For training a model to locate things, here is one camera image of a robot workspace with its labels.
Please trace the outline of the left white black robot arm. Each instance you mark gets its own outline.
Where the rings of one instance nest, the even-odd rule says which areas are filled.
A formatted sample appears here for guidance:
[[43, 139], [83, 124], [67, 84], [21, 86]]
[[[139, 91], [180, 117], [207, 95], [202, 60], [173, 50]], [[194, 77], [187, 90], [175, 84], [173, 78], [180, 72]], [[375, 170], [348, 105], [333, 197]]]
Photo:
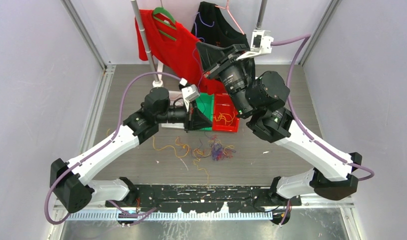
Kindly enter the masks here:
[[198, 109], [196, 99], [200, 94], [195, 85], [183, 87], [181, 96], [183, 104], [175, 105], [166, 88], [152, 88], [140, 109], [126, 118], [114, 133], [67, 162], [59, 158], [51, 164], [50, 186], [70, 214], [93, 202], [114, 201], [126, 207], [136, 204], [138, 189], [128, 178], [95, 180], [94, 177], [122, 154], [155, 135], [160, 124], [182, 123], [186, 132], [212, 126]]

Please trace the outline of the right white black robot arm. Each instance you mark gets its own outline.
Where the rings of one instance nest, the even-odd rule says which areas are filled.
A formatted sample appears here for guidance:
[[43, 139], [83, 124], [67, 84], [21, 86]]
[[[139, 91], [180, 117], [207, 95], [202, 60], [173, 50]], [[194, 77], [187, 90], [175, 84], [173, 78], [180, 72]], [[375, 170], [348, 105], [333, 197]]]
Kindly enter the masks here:
[[196, 48], [204, 76], [222, 83], [237, 117], [247, 121], [252, 133], [312, 165], [304, 173], [273, 179], [268, 194], [274, 205], [305, 194], [338, 201], [357, 191], [359, 179], [353, 172], [362, 156], [342, 152], [305, 129], [291, 108], [285, 107], [290, 89], [278, 72], [265, 71], [254, 78], [247, 68], [248, 61], [240, 59], [249, 51], [244, 44], [219, 47], [198, 42]]

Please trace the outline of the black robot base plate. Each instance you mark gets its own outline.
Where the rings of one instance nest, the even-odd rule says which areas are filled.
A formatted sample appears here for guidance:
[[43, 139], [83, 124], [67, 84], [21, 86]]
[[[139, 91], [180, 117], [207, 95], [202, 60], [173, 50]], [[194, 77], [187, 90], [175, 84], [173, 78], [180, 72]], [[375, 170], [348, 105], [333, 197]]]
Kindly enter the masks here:
[[280, 210], [287, 200], [275, 197], [270, 187], [260, 185], [157, 185], [139, 184], [132, 199], [117, 201], [122, 209], [156, 208], [160, 213], [259, 213]]

